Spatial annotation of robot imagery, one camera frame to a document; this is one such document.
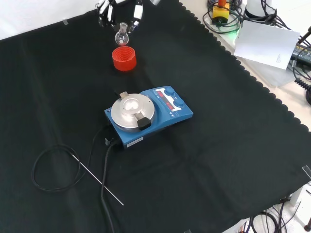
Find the power cord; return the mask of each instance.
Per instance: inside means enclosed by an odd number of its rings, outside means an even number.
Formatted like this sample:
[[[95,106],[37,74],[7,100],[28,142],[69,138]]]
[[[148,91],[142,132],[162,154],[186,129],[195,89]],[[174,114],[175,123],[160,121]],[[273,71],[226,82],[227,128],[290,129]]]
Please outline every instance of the power cord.
[[[274,233],[277,233],[277,232],[278,232],[278,223],[277,223],[277,221],[276,221],[276,218],[275,218],[272,214],[267,213],[267,211],[261,211],[259,214],[253,216],[253,217],[252,217],[252,221],[250,222],[250,225],[251,225],[251,227],[252,227],[254,233],[257,233],[257,231],[255,230],[255,227],[254,227],[254,219],[255,219],[255,217],[257,217],[257,216],[259,216],[259,215],[264,215],[264,216],[266,216],[266,217],[269,217],[269,218],[273,221],[273,223],[274,223],[274,225],[275,225],[275,231],[274,231]]]
[[[104,128],[101,127],[101,128],[97,131],[97,133],[95,134],[95,136],[93,137],[92,146],[91,146],[90,154],[89,154],[89,156],[88,156],[87,166],[86,166],[86,167],[89,167],[89,165],[90,165],[91,157],[92,157],[92,154],[93,154],[93,150],[94,150],[94,145],[95,145],[96,138],[97,138],[97,136],[99,135],[99,133],[100,133],[103,129],[104,129]],[[104,208],[104,211],[105,211],[105,213],[106,213],[106,215],[107,215],[107,218],[108,218],[109,225],[110,225],[110,228],[111,228],[111,232],[112,232],[112,233],[115,233],[115,231],[114,231],[113,223],[112,223],[111,216],[110,216],[110,213],[109,213],[109,209],[108,209],[108,207],[107,207],[107,205],[106,205],[106,202],[105,202],[105,200],[104,200],[104,188],[105,188],[104,182],[105,182],[106,173],[107,173],[107,160],[108,160],[109,153],[110,153],[112,147],[113,147],[114,145],[118,144],[118,143],[120,143],[120,140],[115,140],[115,141],[110,142],[110,145],[109,145],[109,147],[108,147],[108,149],[107,149],[107,151],[106,151],[106,154],[105,154],[105,164],[104,164],[104,174],[103,174],[103,181],[102,181],[102,188],[101,188],[101,202],[102,202],[102,206],[103,206],[103,208]],[[76,175],[75,175],[75,178],[74,178],[73,182],[72,182],[71,184],[69,184],[69,185],[64,186],[64,187],[47,188],[47,187],[40,186],[40,185],[37,183],[36,179],[35,179],[35,172],[36,172],[36,169],[37,169],[37,164],[38,164],[38,162],[40,161],[40,159],[41,159],[42,157],[44,157],[45,155],[48,155],[48,154],[50,154],[50,153],[52,153],[52,152],[55,152],[55,151],[63,151],[63,152],[65,152],[65,153],[67,153],[69,156],[75,157],[75,158],[78,160],[78,162],[79,162],[79,163],[78,163],[78,164],[79,164],[79,165],[78,165],[78,171],[77,171],[77,173],[76,173]],[[81,165],[81,164],[80,164],[80,157],[78,156],[77,152],[76,152],[73,148],[71,148],[71,147],[69,147],[69,146],[67,146],[67,145],[61,145],[61,144],[54,145],[54,146],[52,146],[52,147],[50,147],[50,148],[44,150],[43,152],[41,152],[40,155],[37,157],[37,159],[36,159],[36,161],[35,161],[35,163],[34,163],[33,169],[32,169],[32,174],[31,174],[31,176],[32,176],[32,181],[33,181],[34,185],[35,185],[37,188],[39,188],[39,189],[41,189],[41,190],[43,190],[43,191],[46,191],[46,192],[61,192],[61,191],[66,191],[66,190],[70,189],[71,187],[75,186],[75,185],[84,177],[84,175],[85,175],[86,172],[84,171],[84,172],[81,174],[81,166],[80,166],[80,165]]]
[[[106,172],[107,172],[107,162],[108,162],[108,156],[109,156],[109,153],[111,151],[111,148],[120,143],[120,140],[115,140],[113,142],[110,143],[110,146],[108,147],[107,151],[106,151],[106,155],[105,155],[105,164],[104,164],[104,174],[103,174],[103,181],[102,181],[102,190],[101,190],[101,201],[102,201],[102,206],[104,208],[104,211],[106,212],[106,215],[107,215],[107,218],[108,218],[108,221],[109,221],[109,224],[110,224],[110,228],[111,228],[111,232],[112,233],[115,233],[115,230],[114,230],[114,227],[113,227],[113,223],[112,223],[112,220],[111,220],[111,217],[110,217],[110,213],[109,213],[109,209],[107,207],[107,204],[104,200],[104,184],[105,184],[105,180],[106,180]]]
[[[92,157],[92,154],[93,154],[93,149],[94,149],[94,145],[95,145],[96,138],[97,138],[97,136],[99,135],[99,133],[100,133],[103,129],[104,129],[104,128],[101,127],[101,128],[97,131],[97,133],[95,134],[95,136],[93,137],[91,150],[90,150],[90,153],[89,153],[89,156],[88,156],[88,160],[87,160],[87,164],[86,164],[87,167],[89,167],[90,162],[91,162],[91,157]],[[71,148],[71,147],[69,147],[69,146],[67,146],[67,145],[56,144],[56,145],[54,145],[54,146],[52,146],[52,147],[50,147],[50,148],[48,148],[48,149],[42,151],[42,152],[40,153],[40,155],[37,157],[37,159],[36,159],[36,161],[35,161],[35,163],[34,163],[34,165],[33,165],[33,169],[32,169],[32,172],[31,172],[31,179],[32,179],[33,184],[34,184],[37,188],[39,188],[39,189],[41,189],[41,190],[43,190],[43,191],[46,191],[46,192],[62,192],[62,191],[66,191],[66,190],[68,190],[68,189],[74,187],[74,186],[84,177],[84,175],[85,175],[85,173],[86,173],[85,170],[84,170],[83,173],[81,173],[81,165],[80,165],[80,163],[78,163],[78,164],[79,164],[79,165],[78,165],[78,171],[77,171],[77,173],[76,173],[76,175],[75,175],[75,177],[74,177],[72,183],[70,183],[70,184],[68,184],[68,185],[66,185],[66,186],[64,186],[64,187],[57,187],[57,188],[49,188],[49,187],[43,187],[43,186],[39,185],[39,184],[37,183],[36,179],[35,179],[35,172],[36,172],[36,170],[37,170],[38,162],[39,162],[44,156],[46,156],[46,155],[48,155],[48,154],[51,154],[51,153],[53,153],[53,152],[55,152],[55,151],[63,151],[63,152],[65,152],[66,154],[68,154],[68,155],[70,155],[70,156],[75,156],[75,157],[80,161],[80,157],[78,156],[77,152],[76,152],[73,148]]]

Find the black tablecloth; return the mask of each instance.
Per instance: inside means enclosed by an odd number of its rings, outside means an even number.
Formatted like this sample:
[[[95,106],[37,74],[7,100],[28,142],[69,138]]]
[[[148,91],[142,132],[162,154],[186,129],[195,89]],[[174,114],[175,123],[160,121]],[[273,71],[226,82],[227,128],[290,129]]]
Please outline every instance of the black tablecloth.
[[[111,154],[106,184],[124,206],[105,198],[117,232],[220,233],[308,181],[301,169],[311,162],[307,127],[178,1],[145,1],[130,37],[134,71],[112,67],[113,38],[93,12],[0,42],[0,232],[108,231],[90,175],[67,192],[46,193],[30,174],[55,143],[86,162],[118,89],[170,85],[194,116]],[[90,167],[98,177],[107,134]],[[76,169],[69,156],[47,156],[37,179],[65,185]]]

